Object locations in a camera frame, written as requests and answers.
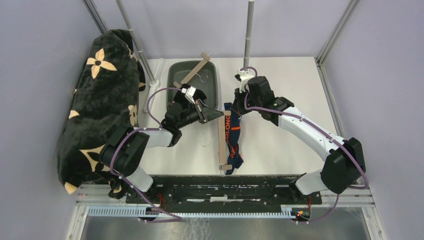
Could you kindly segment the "navy orange underwear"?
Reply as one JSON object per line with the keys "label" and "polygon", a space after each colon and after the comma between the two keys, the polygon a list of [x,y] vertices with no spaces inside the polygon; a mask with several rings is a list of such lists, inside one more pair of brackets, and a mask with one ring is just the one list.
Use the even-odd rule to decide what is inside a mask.
{"label": "navy orange underwear", "polygon": [[224,104],[224,109],[226,111],[231,111],[231,114],[226,115],[224,120],[225,141],[229,152],[227,164],[231,165],[231,168],[226,170],[225,174],[232,175],[234,170],[239,169],[244,162],[240,154],[240,147],[238,143],[241,135],[240,121],[242,116],[232,109],[232,103],[230,102],[226,102]]}

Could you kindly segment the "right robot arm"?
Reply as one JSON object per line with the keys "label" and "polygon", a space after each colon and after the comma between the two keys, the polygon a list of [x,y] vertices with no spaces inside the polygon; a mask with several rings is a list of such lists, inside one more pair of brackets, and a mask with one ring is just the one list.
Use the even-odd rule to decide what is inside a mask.
{"label": "right robot arm", "polygon": [[239,87],[234,90],[232,109],[245,115],[252,111],[280,127],[309,146],[323,160],[321,170],[305,173],[294,181],[289,198],[301,204],[309,194],[330,190],[341,194],[346,189],[366,189],[368,184],[356,185],[365,177],[366,166],[362,144],[352,137],[348,140],[325,130],[306,117],[285,97],[276,97],[265,76],[237,73]]}

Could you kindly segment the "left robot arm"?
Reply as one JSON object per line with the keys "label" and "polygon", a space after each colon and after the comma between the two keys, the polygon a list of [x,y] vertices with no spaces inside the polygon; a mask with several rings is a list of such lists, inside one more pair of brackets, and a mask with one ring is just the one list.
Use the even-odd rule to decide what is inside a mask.
{"label": "left robot arm", "polygon": [[224,116],[224,112],[204,106],[200,99],[183,105],[168,105],[159,128],[118,127],[99,153],[99,161],[122,178],[131,188],[138,189],[138,197],[149,204],[156,200],[158,191],[154,180],[140,166],[146,149],[173,147],[182,136],[181,128],[195,122],[206,124]]}

